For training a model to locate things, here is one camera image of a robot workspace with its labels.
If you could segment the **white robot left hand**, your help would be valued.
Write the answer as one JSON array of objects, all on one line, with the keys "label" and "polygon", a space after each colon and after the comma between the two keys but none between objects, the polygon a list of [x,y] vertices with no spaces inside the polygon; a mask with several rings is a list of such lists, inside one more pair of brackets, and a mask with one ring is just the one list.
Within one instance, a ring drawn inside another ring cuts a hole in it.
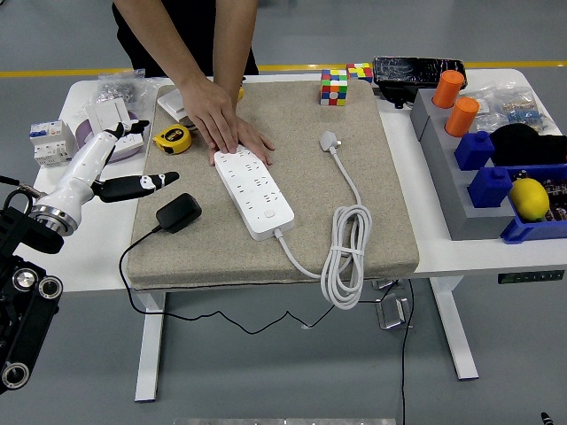
[{"label": "white robot left hand", "polygon": [[61,222],[77,229],[82,206],[93,197],[115,203],[149,196],[179,179],[177,172],[130,175],[101,182],[99,177],[112,156],[116,143],[125,135],[140,134],[147,120],[127,120],[98,133],[73,158],[55,189],[41,197],[30,216],[36,220]]}]

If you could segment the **person's left hand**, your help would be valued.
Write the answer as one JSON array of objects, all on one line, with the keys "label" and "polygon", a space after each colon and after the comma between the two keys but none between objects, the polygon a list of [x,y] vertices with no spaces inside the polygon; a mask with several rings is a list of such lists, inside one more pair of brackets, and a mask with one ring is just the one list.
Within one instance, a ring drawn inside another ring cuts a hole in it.
[{"label": "person's left hand", "polygon": [[236,131],[238,142],[260,159],[265,166],[274,164],[271,153],[276,147],[265,135],[240,117],[236,117]]}]

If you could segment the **person's right hand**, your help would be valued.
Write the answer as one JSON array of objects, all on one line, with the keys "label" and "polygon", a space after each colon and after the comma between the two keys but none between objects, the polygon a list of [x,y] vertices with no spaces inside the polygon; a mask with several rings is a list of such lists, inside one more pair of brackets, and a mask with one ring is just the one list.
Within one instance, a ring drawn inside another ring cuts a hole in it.
[{"label": "person's right hand", "polygon": [[218,84],[203,75],[177,82],[183,106],[213,150],[234,153],[238,145],[236,105],[241,81]]}]

